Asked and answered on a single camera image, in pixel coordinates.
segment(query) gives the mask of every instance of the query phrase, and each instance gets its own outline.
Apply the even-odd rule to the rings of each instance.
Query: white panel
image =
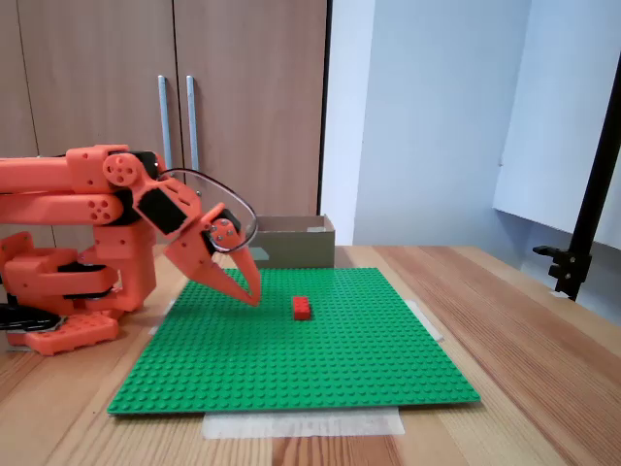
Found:
[[[534,0],[494,207],[571,232],[621,50],[619,0]],[[596,240],[621,248],[621,172]]]
[[[492,200],[530,5],[376,2],[355,244],[475,245],[521,262],[530,222]]]
[[[332,220],[337,245],[353,239],[375,8],[375,0],[332,6],[321,213]]]

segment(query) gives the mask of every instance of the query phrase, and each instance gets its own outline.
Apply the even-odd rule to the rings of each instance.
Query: wooden cabinet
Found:
[[[163,152],[158,75],[167,78],[173,162],[180,118],[171,0],[18,0],[39,154],[95,144]],[[92,244],[54,227],[56,244]]]
[[[316,214],[326,3],[175,1],[185,166],[189,75],[199,170],[259,214]]]
[[[0,73],[0,157],[35,156],[37,141],[30,115],[16,2],[0,2],[0,63],[3,65]],[[51,228],[44,225],[0,224],[0,238],[24,230],[32,233],[37,246],[53,247]]]
[[[259,214],[316,213],[326,0],[5,3],[0,92],[10,101],[0,131],[8,153],[120,143],[163,154],[161,75],[172,165],[189,168],[189,75],[198,169]],[[59,247],[92,244],[89,227],[53,233]]]

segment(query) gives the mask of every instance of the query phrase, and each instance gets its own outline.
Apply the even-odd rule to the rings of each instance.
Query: wood grain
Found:
[[[378,250],[569,462],[621,458],[616,355],[456,251]]]
[[[390,436],[305,437],[274,439],[274,466],[399,466],[395,442]]]
[[[403,299],[412,299],[444,336],[442,349],[481,395],[481,405],[454,409],[401,409],[407,435],[397,437],[406,464],[565,464],[533,423],[494,383],[450,330],[369,247],[347,248],[356,267],[377,267]]]
[[[326,1],[176,0],[181,119],[194,77],[200,170],[258,214],[314,215]],[[191,166],[189,131],[183,132]]]
[[[565,320],[586,335],[597,340],[600,345],[621,356],[621,327],[610,325],[610,321],[595,313],[585,313],[584,308],[571,299],[557,297],[545,284],[506,265],[503,261],[486,254],[479,248],[452,248],[469,260],[483,267],[511,286],[528,294],[532,299],[544,306],[550,313]]]
[[[339,249],[337,260],[377,267],[404,299],[415,300],[482,402],[401,409],[406,435],[395,437],[206,441],[201,416],[108,416],[149,329],[185,284],[158,255],[160,286],[142,311],[123,318],[119,340],[55,357],[0,354],[0,462],[619,464],[613,440],[621,397],[614,371],[598,360],[612,364],[616,356],[606,354],[598,324],[587,325],[592,334],[580,335],[571,319],[558,316],[562,307],[548,309],[554,301],[539,295],[537,283],[529,286],[521,274],[513,276],[475,250],[355,247]],[[227,257],[217,261],[231,265]],[[590,314],[575,306],[572,319],[590,322]],[[609,331],[602,333],[607,342]]]
[[[157,87],[163,75],[173,161],[182,166],[170,0],[17,4],[40,155],[96,144],[163,154]],[[59,247],[92,245],[88,228],[54,232]]]
[[[2,73],[0,73],[2,150],[0,158],[36,156],[37,141],[30,114],[28,82],[21,52],[17,3],[14,1],[0,2],[0,63],[2,63]],[[30,232],[38,247],[52,248],[54,246],[49,226],[2,224],[0,225],[0,239],[20,231]]]

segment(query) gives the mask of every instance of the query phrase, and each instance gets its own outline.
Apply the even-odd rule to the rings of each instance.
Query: metal handle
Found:
[[[192,170],[200,172],[198,163],[198,141],[196,139],[196,107],[194,105],[194,78],[185,77],[187,83],[187,115],[190,125],[190,154]]]
[[[166,78],[162,75],[157,77],[159,89],[159,112],[162,116],[162,139],[164,141],[164,162],[166,169],[173,167],[173,151],[171,150],[171,128],[168,124],[168,101],[166,99]]]

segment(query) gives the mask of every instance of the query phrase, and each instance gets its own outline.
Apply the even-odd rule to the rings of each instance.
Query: orange robotic arm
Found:
[[[72,149],[60,157],[0,159],[0,223],[92,225],[95,240],[78,255],[75,250],[35,249],[27,233],[0,239],[0,279],[10,296],[9,312],[21,308],[69,316],[69,323],[86,318],[105,327],[97,336],[81,334],[76,341],[85,343],[77,346],[114,338],[115,320],[139,308],[155,287],[154,230],[170,242],[165,255],[191,280],[256,306],[261,282],[247,247],[253,232],[241,231],[221,203],[201,212],[198,194],[171,172],[176,171],[165,171],[157,154],[129,151],[127,146]],[[233,258],[248,291],[212,261],[216,251]],[[122,286],[114,284],[117,273]],[[41,314],[35,320],[44,321]],[[14,327],[3,326],[0,319],[0,329]],[[30,332],[40,327],[20,328]],[[53,338],[38,335],[9,336],[13,344],[42,353],[75,346],[63,341],[46,347],[43,340]]]

